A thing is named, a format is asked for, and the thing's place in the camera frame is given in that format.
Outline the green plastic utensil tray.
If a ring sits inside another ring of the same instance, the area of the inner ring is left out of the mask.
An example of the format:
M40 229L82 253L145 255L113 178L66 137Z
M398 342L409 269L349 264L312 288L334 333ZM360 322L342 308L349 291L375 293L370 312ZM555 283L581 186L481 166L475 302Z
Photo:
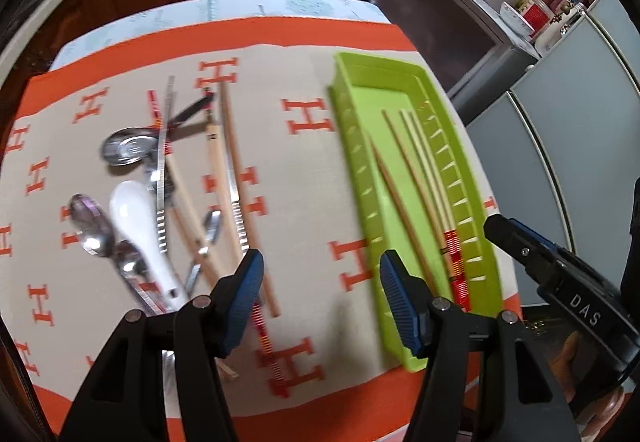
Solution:
M420 123L442 178L445 203L459 236L471 311L491 317L503 304L500 265L482 225L485 194L472 167L470 148L447 97L433 73L406 61L340 52L330 88L335 118L344 145L358 215L368 247L369 265L380 273L380 257L395 249L410 274L422 277L418 259L376 166L372 137L408 210L422 249L437 282L435 295L454 302L438 234L431 192L402 122L409 111Z

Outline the plain light wooden chopstick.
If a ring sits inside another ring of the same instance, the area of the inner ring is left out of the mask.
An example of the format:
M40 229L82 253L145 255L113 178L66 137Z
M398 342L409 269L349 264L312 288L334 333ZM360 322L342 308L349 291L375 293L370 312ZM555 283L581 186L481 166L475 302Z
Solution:
M191 196L188 190L186 189L186 183L183 180L183 176L181 175L181 171L177 164L174 153L166 154L166 166L168 167L170 178L175 186L174 193L175 195L177 195L177 199L180 203L180 209L184 212L184 215L186 216L186 223L188 224L188 227L194 238L194 241L198 244L204 243L205 232L204 232L203 224L201 221L201 217L198 215L198 212L196 211L193 201L191 199ZM221 260L218 254L216 253L216 249L214 247L212 247L212 254L210 255L210 257L212 257L212 261L214 262L217 275L216 277L214 277L213 274L209 274L209 275L204 274L204 277L206 278L206 281L210 285L210 287L214 287L221 278L221 274L219 271Z

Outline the red-topped wooden chopstick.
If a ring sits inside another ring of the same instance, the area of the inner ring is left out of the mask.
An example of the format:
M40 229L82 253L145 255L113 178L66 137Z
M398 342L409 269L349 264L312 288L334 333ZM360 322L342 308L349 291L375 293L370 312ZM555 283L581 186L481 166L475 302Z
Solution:
M227 230L230 251L233 254L234 262L238 263L242 259L242 249L232 210L224 135L221 127L212 119L206 121L205 129L209 162L216 180L218 205L224 216L224 227Z

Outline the white ceramic bowl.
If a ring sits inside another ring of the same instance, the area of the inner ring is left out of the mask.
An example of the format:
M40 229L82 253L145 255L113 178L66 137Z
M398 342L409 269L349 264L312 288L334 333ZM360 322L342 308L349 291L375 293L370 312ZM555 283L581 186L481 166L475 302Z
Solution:
M518 10L507 2L503 2L499 10L500 18L508 28L518 36L529 39L534 34L534 28L522 17Z

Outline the steel teaspoon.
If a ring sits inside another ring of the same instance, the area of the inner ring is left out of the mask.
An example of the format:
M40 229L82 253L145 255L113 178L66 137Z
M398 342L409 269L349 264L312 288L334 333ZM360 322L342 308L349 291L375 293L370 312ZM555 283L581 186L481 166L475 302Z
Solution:
M76 193L70 198L68 208L84 251L96 257L110 258L115 248L115 231L102 206L92 197Z

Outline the steel metal chopstick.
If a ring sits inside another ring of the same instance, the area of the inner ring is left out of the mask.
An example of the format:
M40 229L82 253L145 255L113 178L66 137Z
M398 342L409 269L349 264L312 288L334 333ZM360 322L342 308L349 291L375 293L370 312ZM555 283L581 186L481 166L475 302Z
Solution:
M170 75L167 80L166 90L171 88L174 90L175 76ZM162 162L157 161L156 152L156 228L157 228L157 243L160 253L166 255L168 251L167 244L167 227L166 227L166 213L165 213L165 179L166 179L166 156Z

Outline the wood-handled steel spoon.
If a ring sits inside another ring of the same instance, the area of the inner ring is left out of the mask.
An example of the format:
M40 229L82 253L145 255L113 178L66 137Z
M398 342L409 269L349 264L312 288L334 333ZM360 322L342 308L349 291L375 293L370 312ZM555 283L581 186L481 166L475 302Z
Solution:
M142 254L134 245L126 240L117 242L113 261L117 273L128 285L132 295L137 298L146 313L162 315L169 312L164 298L160 295L160 290L146 267Z

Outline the white ceramic soup spoon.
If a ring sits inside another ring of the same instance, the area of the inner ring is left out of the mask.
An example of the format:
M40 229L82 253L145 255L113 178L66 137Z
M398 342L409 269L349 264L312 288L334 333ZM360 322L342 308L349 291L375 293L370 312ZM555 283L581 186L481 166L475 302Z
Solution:
M122 181L110 197L111 218L122 236L133 243L146 263L160 295L169 311L178 311L188 301L188 295L167 256L166 231L157 233L154 199L141 182Z

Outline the small steel spoon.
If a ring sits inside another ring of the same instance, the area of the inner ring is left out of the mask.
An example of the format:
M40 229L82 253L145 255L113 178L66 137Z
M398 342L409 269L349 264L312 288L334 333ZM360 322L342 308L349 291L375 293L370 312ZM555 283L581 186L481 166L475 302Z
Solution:
M198 250L192 259L191 269L184 282L184 287L189 296L194 294L196 283L198 283L198 278L201 274L213 274L214 277L217 275L210 255L219 235L221 222L222 214L220 209L209 210L203 219L205 242L198 244Z

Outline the brown wooden chopstick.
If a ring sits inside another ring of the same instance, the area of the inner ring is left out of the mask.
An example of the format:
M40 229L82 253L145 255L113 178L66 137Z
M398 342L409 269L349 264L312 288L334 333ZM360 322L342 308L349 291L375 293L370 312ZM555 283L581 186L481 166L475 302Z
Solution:
M226 145L227 156L232 170L229 182L231 204L236 228L240 235L240 245L242 247L262 249L253 218L250 217L250 195L241 181L240 143L231 115L229 84L227 82L221 82L219 85L219 107L222 131L224 132L224 144Z

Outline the steel storage cabinet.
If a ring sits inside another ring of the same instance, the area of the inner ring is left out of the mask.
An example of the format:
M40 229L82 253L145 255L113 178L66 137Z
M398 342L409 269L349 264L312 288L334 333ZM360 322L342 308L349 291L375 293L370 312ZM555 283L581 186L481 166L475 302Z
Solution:
M499 99L539 56L484 0L372 0L435 74L464 124Z

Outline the large steel soup spoon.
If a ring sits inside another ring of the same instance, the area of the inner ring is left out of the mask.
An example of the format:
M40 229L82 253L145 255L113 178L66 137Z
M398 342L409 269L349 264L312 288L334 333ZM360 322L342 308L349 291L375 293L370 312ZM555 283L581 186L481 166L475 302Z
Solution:
M196 113L205 110L215 98L213 91L196 100L176 117L168 121L168 130L174 131L189 121ZM100 147L100 154L107 165L129 166L140 162L150 152L157 151L160 129L152 127L129 127L117 130L108 136Z

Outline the orange beige H-pattern cloth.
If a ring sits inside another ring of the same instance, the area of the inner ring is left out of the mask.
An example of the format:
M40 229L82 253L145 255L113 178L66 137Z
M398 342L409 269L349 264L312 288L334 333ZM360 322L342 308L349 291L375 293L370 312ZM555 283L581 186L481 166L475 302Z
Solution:
M374 441L425 364L380 282L518 310L462 121L396 25L268 17L33 78L1 166L15 437Z

